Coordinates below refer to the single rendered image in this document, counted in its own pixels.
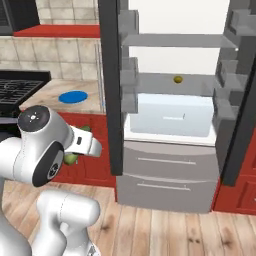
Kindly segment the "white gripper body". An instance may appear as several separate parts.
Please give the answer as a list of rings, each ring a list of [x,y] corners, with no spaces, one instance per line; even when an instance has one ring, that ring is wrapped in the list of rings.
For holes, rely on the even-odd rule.
[[[87,146],[88,147],[87,147],[86,155],[92,156],[92,157],[100,157],[101,156],[102,145],[95,137],[92,137],[88,141]]]

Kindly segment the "green cucumber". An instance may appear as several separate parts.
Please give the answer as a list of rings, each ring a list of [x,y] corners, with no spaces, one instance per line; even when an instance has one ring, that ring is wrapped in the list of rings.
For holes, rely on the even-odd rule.
[[[91,131],[91,128],[89,126],[82,126],[81,127],[81,130],[84,130],[84,131],[88,131],[90,132]],[[74,153],[68,153],[64,156],[64,163],[68,166],[70,165],[73,165],[74,163],[77,162],[77,159],[78,159],[78,155],[77,154],[74,154]]]

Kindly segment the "dark grey fridge door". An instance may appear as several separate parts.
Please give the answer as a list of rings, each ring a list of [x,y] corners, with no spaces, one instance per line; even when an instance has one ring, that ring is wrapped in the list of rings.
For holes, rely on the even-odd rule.
[[[122,59],[118,16],[128,9],[128,0],[98,0],[105,106],[108,126],[110,171],[123,174],[123,121],[120,67]]]
[[[216,153],[223,185],[233,186],[256,126],[256,0],[230,0],[214,89]]]

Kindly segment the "blue plate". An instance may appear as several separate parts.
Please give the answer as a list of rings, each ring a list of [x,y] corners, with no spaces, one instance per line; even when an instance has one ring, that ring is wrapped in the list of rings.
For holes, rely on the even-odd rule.
[[[84,91],[68,91],[65,93],[62,93],[58,100],[65,104],[75,104],[85,101],[88,98],[88,94]]]

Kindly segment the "grey fridge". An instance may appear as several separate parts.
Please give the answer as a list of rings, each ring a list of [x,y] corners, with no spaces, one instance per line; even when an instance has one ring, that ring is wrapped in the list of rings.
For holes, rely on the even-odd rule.
[[[120,204],[207,213],[255,123],[256,0],[99,0]]]

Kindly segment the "grey fridge shelf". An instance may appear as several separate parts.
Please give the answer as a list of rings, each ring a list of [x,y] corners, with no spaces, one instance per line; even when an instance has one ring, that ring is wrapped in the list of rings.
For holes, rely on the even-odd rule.
[[[182,82],[175,83],[174,74],[138,73],[122,75],[124,92],[173,94],[173,95],[213,95],[217,83],[213,75],[181,74]]]
[[[207,34],[132,34],[122,40],[123,46],[228,48],[236,45],[224,35]]]

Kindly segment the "grey freezer drawer front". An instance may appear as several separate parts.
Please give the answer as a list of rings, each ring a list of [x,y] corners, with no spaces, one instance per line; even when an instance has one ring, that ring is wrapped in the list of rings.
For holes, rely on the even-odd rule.
[[[139,161],[137,158],[192,161],[197,165]],[[219,168],[214,147],[152,142],[124,142],[123,171],[141,176],[216,181]]]
[[[140,187],[137,183],[187,187],[191,191]],[[163,179],[132,174],[117,177],[119,204],[164,211],[207,213],[215,188],[215,182],[206,180]]]

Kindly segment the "pale blue crisper drawer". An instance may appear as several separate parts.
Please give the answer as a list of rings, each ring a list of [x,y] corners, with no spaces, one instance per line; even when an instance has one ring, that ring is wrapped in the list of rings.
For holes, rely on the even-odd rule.
[[[214,114],[211,97],[138,95],[138,112],[130,115],[136,133],[207,137]]]

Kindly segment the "black hob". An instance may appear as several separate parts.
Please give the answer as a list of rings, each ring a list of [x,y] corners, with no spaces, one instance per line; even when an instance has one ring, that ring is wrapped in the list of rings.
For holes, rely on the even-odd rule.
[[[19,106],[50,80],[49,71],[0,70],[0,117],[16,117]]]

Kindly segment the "dark microwave oven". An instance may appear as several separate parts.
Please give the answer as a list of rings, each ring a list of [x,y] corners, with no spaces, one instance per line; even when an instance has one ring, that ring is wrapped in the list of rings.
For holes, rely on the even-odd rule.
[[[0,36],[40,24],[35,0],[0,0]]]

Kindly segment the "red wall cupboard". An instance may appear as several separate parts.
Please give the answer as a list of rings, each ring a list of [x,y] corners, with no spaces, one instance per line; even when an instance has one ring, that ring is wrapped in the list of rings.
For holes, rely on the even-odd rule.
[[[13,33],[14,37],[99,38],[99,25],[37,25]]]

